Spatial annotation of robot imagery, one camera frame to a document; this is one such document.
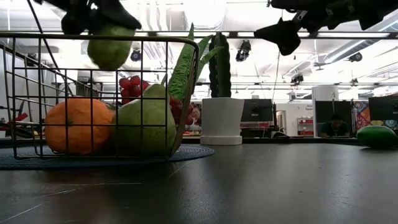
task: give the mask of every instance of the blue placemat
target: blue placemat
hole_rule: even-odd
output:
[[[49,147],[43,147],[43,154],[51,154]],[[39,170],[89,167],[134,166],[160,162],[180,162],[199,159],[214,154],[214,150],[202,146],[181,146],[169,159],[100,159],[100,158],[56,158],[56,159],[14,159],[12,149],[0,149],[0,170]],[[18,156],[35,155],[33,147],[18,148]]]

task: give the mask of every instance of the table surface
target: table surface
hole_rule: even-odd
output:
[[[0,171],[0,223],[398,223],[398,151],[214,149],[128,169]]]

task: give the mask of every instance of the man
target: man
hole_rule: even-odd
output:
[[[322,126],[321,137],[349,137],[348,125],[343,121],[340,114],[334,114],[331,117],[331,122],[327,122]]]

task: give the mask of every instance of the computer monitor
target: computer monitor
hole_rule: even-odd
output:
[[[268,99],[246,99],[241,122],[263,122],[273,121],[272,100]]]
[[[398,120],[398,96],[370,97],[369,112],[372,121]]]

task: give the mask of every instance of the white pot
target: white pot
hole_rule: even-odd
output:
[[[200,144],[234,146],[242,144],[241,118],[244,100],[208,98],[201,104]]]

